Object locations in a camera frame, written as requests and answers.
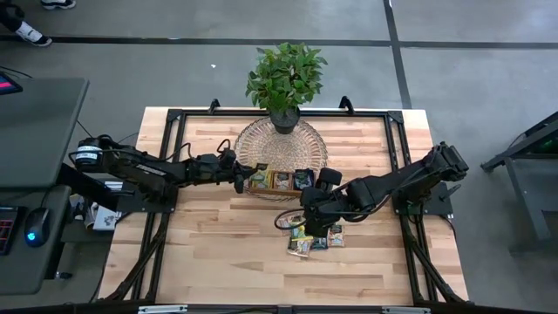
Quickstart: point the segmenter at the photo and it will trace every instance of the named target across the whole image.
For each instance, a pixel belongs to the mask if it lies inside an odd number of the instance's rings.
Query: computer mouse
[[[33,209],[25,218],[25,242],[32,248],[38,248],[49,239],[49,209]]]

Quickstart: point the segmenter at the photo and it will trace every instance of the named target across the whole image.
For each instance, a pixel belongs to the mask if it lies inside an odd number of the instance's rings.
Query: black pot
[[[276,131],[281,134],[290,134],[295,129],[300,119],[300,109],[287,109],[284,113],[269,112],[271,123],[276,127]]]

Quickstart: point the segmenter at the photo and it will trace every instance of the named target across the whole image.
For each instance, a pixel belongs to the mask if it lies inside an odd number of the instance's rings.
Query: potted plant
[[[278,133],[289,134],[300,119],[298,106],[320,93],[320,64],[328,63],[317,56],[320,49],[305,44],[283,43],[276,50],[257,50],[262,55],[255,72],[248,74],[246,97],[251,95],[254,106],[269,112]]]

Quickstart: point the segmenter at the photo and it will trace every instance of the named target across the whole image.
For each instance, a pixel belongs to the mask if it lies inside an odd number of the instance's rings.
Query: person's leg
[[[47,10],[71,9],[76,6],[75,0],[41,0],[43,8]]]
[[[8,31],[16,32],[21,26],[21,20],[10,16],[8,7],[0,3],[0,24],[4,25]]]
[[[23,40],[38,47],[46,47],[52,44],[52,39],[43,36],[40,32],[30,27],[26,22],[15,18],[8,12],[8,7],[0,4],[0,24],[9,31],[13,31]]]

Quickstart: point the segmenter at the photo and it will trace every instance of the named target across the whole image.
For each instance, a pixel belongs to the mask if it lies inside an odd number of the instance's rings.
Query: white label
[[[163,175],[166,174],[166,173],[164,173],[160,170],[153,169],[153,168],[145,166],[145,165],[138,165],[138,166],[136,166],[136,168],[141,169],[143,171],[147,171],[150,174],[157,174],[157,175],[160,175],[160,176],[163,176]]]
[[[90,151],[98,151],[101,150],[98,147],[78,147],[78,152],[90,152]],[[89,158],[89,159],[93,159],[96,160],[97,159],[97,154],[96,153],[79,153],[76,155],[76,160],[80,159],[80,158]]]

